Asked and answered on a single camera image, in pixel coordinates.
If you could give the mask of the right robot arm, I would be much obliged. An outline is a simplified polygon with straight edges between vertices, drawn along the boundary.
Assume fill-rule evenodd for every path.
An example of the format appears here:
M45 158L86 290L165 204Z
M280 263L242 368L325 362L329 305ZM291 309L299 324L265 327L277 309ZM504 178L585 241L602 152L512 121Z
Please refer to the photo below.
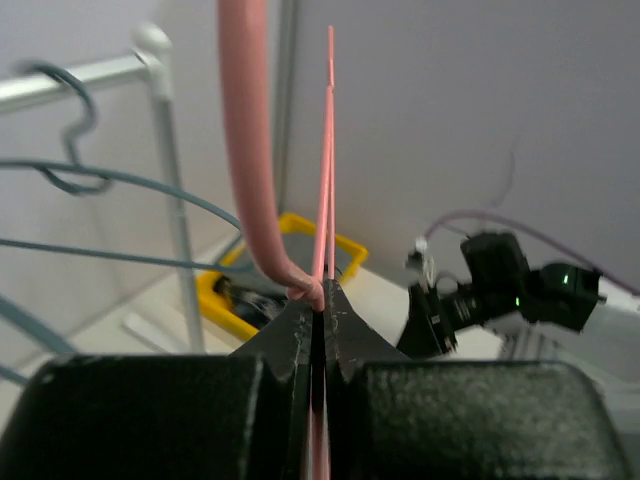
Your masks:
M578 338L587 351L639 346L639 316L617 308L601 294L601 272L555 262L530 267L510 232L485 231L464 240L460 250L471 274L440 292L425 239L407 259L420 271L408 288L409 308L398 349L411 358L432 358L456 350L457 333L490 332L509 353L524 352L540 335L536 356L561 341Z

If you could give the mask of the pink hanger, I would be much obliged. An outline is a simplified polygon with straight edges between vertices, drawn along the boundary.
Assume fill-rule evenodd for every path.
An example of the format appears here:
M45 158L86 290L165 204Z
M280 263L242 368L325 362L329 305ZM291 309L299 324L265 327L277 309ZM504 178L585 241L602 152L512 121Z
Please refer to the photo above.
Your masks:
M326 357L324 319L333 285L335 250L334 55L328 56L324 146L313 267L306 272L284 248L276 213L267 92L266 16L262 1L218 4L221 85L226 144L244 242L254 264L287 288L290 299L279 316L239 349L257 355L268 373L255 400L273 408L269 432L257 433L258 451L273 462L266 478L330 477L324 412Z

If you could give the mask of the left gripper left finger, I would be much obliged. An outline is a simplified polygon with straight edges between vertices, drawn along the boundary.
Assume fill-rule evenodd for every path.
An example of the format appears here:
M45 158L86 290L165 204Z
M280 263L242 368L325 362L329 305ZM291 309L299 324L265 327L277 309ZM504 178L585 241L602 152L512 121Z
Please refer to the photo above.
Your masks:
M302 479L313 313L228 355L73 355L41 366L1 437L5 479Z

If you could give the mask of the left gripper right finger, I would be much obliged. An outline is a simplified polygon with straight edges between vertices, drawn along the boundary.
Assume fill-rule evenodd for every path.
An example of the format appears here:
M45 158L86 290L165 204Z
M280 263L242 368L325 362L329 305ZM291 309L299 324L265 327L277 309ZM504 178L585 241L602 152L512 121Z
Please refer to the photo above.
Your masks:
M593 382L558 361L415 361L325 284L334 479L631 479Z

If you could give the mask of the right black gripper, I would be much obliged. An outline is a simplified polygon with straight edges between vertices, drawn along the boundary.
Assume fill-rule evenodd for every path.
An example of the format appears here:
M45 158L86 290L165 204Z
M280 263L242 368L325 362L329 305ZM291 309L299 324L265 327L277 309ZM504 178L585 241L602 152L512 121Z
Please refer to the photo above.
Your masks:
M485 231L460 245L470 281L440 293L437 279L410 287L408 316L396 348L413 359L446 355L456 349L455 332L518 309L529 264L514 234Z

